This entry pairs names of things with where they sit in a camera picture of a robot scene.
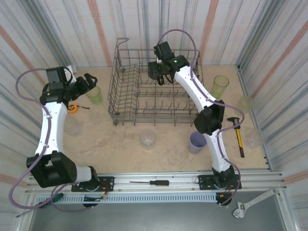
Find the corrugated metal wall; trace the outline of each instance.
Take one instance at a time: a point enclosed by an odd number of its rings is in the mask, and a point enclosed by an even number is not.
[[[272,167],[283,172],[308,230],[308,1],[280,3],[242,69]]]
[[[0,1],[0,44],[0,230],[8,231],[20,212],[8,193],[26,170],[26,158],[34,154],[41,126],[41,109],[17,97],[15,80],[30,68],[58,62],[20,1]],[[38,99],[46,80],[44,72],[27,75],[21,93]],[[20,203],[26,187],[25,179],[14,192]]]
[[[236,64],[270,2],[37,0],[34,5],[70,63],[102,67],[112,65],[116,38],[129,38],[131,49],[152,49],[164,32],[174,28],[192,35],[203,64]],[[166,39],[174,49],[192,48],[179,32]]]

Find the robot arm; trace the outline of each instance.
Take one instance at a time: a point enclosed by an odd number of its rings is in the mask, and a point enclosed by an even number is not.
[[[175,73],[174,79],[178,81],[186,90],[186,92],[189,94],[193,102],[196,104],[196,107],[198,109],[198,112],[201,113],[205,107],[211,108],[213,106],[213,103],[210,103],[197,89],[197,87],[194,85],[194,83],[191,81],[190,78],[190,67],[189,66],[184,66],[180,69],[180,71]],[[205,92],[208,97],[215,101],[216,99],[210,95],[204,88],[204,86],[201,84],[201,82],[198,80],[197,84],[199,85],[199,88],[202,89],[203,92]],[[216,170],[217,172],[222,172],[226,171],[229,167],[230,164],[227,163],[221,156],[219,149],[218,149],[218,144],[217,144],[217,133],[219,129],[216,129],[212,132],[211,135],[203,133],[207,145],[210,149],[210,153],[212,156],[212,165],[213,169]],[[221,149],[223,151],[224,156],[227,158],[225,146],[223,144],[222,140],[222,135],[221,133],[219,134],[219,139],[220,139],[220,144],[221,144]]]
[[[57,186],[61,184],[83,182],[85,188],[95,189],[98,185],[97,174],[93,167],[78,167],[64,154],[63,129],[64,120],[67,115],[68,103],[76,100],[96,86],[97,78],[90,74],[75,78],[70,66],[57,67],[46,70],[48,84],[44,87],[40,102],[49,111],[51,117],[50,137],[45,144],[48,133],[48,122],[45,111],[43,111],[43,123],[40,141],[36,155],[27,159],[26,165],[30,167],[47,146],[43,157],[31,170],[33,177],[40,187]]]
[[[190,64],[186,58],[183,55],[175,57],[167,42],[155,46],[154,53],[157,58],[156,61],[148,63],[149,77],[157,80],[159,85],[163,85],[163,76],[170,75],[172,81],[178,81],[194,101],[199,112],[194,124],[197,130],[204,135],[211,152],[215,184],[218,188],[227,187],[236,179],[236,176],[233,166],[226,161],[228,157],[221,133],[219,133],[219,142],[224,157],[222,157],[219,151],[217,142],[217,134],[222,127],[224,107],[217,106],[208,100],[216,101],[195,74],[193,73],[193,76],[191,76],[191,67],[189,67]]]

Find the wire dish rack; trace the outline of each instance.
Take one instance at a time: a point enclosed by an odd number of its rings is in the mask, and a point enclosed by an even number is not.
[[[148,76],[148,62],[156,60],[153,50],[127,49],[128,38],[118,38],[108,92],[108,113],[114,125],[136,123],[188,123],[197,116],[197,108],[185,89],[165,80],[163,86]],[[191,62],[193,50],[173,50]],[[203,73],[199,51],[193,71],[202,84]]]

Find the gray table surface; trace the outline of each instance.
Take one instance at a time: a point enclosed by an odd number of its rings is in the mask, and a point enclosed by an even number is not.
[[[284,231],[275,196],[248,209],[243,219],[232,215],[236,201],[248,202],[260,192],[239,192],[224,207],[215,203],[97,205],[94,210],[62,213],[53,206],[38,209],[31,231]],[[77,209],[80,205],[62,205]]]

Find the purple plastic cup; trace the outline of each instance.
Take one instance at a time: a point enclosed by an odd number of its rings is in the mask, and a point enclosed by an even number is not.
[[[206,139],[199,131],[195,131],[189,137],[188,150],[192,154],[199,153],[206,146]]]

